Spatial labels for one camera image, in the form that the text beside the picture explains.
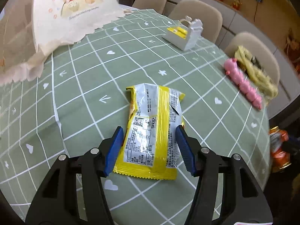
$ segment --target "yellow and white snack wrapper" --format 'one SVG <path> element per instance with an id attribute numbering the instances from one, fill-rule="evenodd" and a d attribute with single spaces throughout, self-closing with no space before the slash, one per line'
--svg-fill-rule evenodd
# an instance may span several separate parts
<path id="1" fill-rule="evenodd" d="M 180 151 L 175 129 L 183 125 L 184 94 L 164 86 L 139 84 L 131 90 L 129 122 L 114 172 L 139 178 L 176 179 Z"/>

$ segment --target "pink toy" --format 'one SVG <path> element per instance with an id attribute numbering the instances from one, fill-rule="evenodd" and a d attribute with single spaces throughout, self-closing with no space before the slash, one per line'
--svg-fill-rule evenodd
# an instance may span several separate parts
<path id="1" fill-rule="evenodd" d="M 257 98 L 252 102 L 254 107 L 257 107 L 259 110 L 263 108 L 262 106 L 262 98 L 259 94 L 257 94 Z"/>
<path id="2" fill-rule="evenodd" d="M 252 105 L 258 109 L 262 109 L 262 98 L 256 92 L 256 89 L 250 86 L 248 80 L 244 79 L 243 73 L 238 69 L 235 58 L 229 58 L 224 63 L 224 69 L 226 75 L 229 75 L 231 80 L 239 86 L 242 93 L 252 103 Z"/>
<path id="3" fill-rule="evenodd" d="M 251 86 L 248 80 L 243 80 L 240 84 L 240 91 L 245 95 L 250 91 Z"/>
<path id="4" fill-rule="evenodd" d="M 226 70 L 226 75 L 229 75 L 231 71 L 237 69 L 236 59 L 235 58 L 227 59 L 224 63 L 224 69 Z"/>
<path id="5" fill-rule="evenodd" d="M 242 83 L 242 81 L 244 80 L 244 76 L 243 73 L 239 70 L 239 69 L 234 69 L 230 72 L 229 74 L 231 80 L 237 85 L 239 86 L 240 83 Z"/>

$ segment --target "chair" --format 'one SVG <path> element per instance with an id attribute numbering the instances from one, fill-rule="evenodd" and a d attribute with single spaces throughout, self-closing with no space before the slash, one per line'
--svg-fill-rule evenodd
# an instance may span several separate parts
<path id="1" fill-rule="evenodd" d="M 202 37 L 215 43 L 222 27 L 223 17 L 214 7 L 198 0 L 181 0 L 169 18 L 173 20 L 184 19 L 185 16 L 201 19 L 203 23 Z"/>
<path id="2" fill-rule="evenodd" d="M 167 0 L 135 0 L 133 7 L 138 9 L 154 9 L 157 13 L 162 14 Z"/>
<path id="3" fill-rule="evenodd" d="M 274 84 L 279 84 L 280 70 L 278 62 L 269 48 L 256 36 L 248 32 L 237 34 L 225 48 L 227 56 L 234 58 L 234 53 L 238 46 L 244 46 L 253 56 L 256 56 L 265 72 L 273 80 Z"/>

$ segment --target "green tablecloth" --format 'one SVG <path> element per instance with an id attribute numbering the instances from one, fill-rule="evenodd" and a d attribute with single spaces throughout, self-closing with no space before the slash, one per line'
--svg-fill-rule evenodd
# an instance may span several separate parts
<path id="1" fill-rule="evenodd" d="M 175 22 L 154 10 L 139 10 L 105 25 L 80 43 L 57 49 L 32 82 L 2 88 L 0 189 L 24 218 L 56 158 L 82 155 L 126 129 L 127 86 L 156 83 L 186 94 L 181 102 L 185 130 L 219 155 L 239 153 L 263 187 L 269 167 L 266 108 L 258 111 L 225 76 L 227 56 L 200 38 L 182 52 L 162 35 Z M 175 181 L 111 173 L 103 179 L 118 224 L 183 224 L 197 185 L 180 157 Z M 222 199 L 219 176 L 214 218 Z M 79 213 L 85 217 L 81 179 Z"/>

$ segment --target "white arrow print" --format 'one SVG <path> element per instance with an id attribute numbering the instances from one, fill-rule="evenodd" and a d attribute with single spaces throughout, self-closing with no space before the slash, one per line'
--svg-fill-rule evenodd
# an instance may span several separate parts
<path id="1" fill-rule="evenodd" d="M 64 74 L 67 74 L 67 72 L 66 72 L 66 70 L 64 70 L 64 71 L 62 71 L 60 74 L 59 74 L 59 76 L 64 76 Z"/>
<path id="2" fill-rule="evenodd" d="M 106 103 L 106 101 L 104 100 L 107 100 L 107 99 L 110 99 L 110 97 L 107 97 L 107 95 L 103 96 L 99 101 L 103 102 L 103 103 Z"/>

